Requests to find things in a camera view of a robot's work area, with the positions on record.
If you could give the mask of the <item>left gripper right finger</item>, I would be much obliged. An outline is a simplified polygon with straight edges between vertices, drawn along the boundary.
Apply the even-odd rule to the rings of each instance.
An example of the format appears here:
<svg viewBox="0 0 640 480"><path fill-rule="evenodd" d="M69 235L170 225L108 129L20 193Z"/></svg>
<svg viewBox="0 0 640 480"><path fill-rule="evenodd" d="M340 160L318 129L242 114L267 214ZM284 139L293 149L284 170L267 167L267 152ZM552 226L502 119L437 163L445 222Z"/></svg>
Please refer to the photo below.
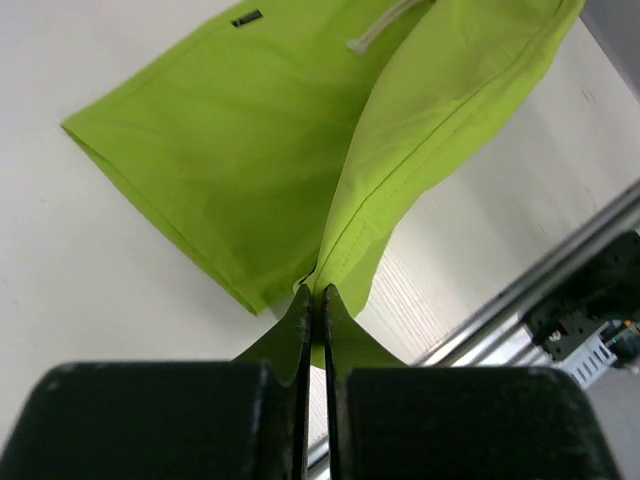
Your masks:
<svg viewBox="0 0 640 480"><path fill-rule="evenodd" d="M548 367L340 367L349 320L323 295L330 474L335 479L616 479L594 411Z"/></svg>

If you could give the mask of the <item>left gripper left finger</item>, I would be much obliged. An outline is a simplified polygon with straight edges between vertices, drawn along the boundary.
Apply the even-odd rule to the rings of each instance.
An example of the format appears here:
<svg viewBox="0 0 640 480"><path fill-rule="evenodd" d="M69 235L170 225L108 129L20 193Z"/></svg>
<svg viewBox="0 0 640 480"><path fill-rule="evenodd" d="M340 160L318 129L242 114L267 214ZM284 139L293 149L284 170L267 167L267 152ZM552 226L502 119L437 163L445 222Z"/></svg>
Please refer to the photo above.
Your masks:
<svg viewBox="0 0 640 480"><path fill-rule="evenodd" d="M312 295L233 361L74 362L34 386L5 479L302 479Z"/></svg>

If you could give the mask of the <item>lime green shorts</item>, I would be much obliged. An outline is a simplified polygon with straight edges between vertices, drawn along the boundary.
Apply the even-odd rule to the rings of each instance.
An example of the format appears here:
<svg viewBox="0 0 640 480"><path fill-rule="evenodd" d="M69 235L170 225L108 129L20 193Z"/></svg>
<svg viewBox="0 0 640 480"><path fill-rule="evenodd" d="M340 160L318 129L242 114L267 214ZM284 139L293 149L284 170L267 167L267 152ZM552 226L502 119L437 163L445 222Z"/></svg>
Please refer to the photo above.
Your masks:
<svg viewBox="0 0 640 480"><path fill-rule="evenodd" d="M243 1L63 123L259 313L296 283L365 305L416 200L509 121L579 1Z"/></svg>

